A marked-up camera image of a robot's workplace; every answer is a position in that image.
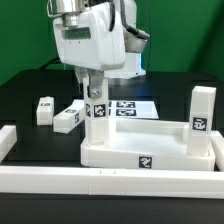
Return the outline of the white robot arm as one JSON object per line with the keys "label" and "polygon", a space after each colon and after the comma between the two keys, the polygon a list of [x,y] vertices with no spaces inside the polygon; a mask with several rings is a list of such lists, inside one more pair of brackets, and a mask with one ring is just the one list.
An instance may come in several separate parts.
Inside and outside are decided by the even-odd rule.
{"label": "white robot arm", "polygon": [[48,0],[47,14],[60,61],[87,79],[90,98],[102,96],[103,81],[127,78],[124,68],[142,53],[150,35],[134,25],[133,0]]}

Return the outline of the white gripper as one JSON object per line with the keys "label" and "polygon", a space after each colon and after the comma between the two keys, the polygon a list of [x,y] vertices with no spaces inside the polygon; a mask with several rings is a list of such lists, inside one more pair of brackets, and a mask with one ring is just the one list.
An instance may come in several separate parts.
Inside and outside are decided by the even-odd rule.
{"label": "white gripper", "polygon": [[81,13],[75,28],[64,27],[61,18],[53,20],[61,62],[89,69],[89,98],[102,96],[103,71],[120,69],[125,63],[123,26],[118,12],[115,12],[115,25],[112,31],[109,31],[110,24],[109,3],[93,6]]}

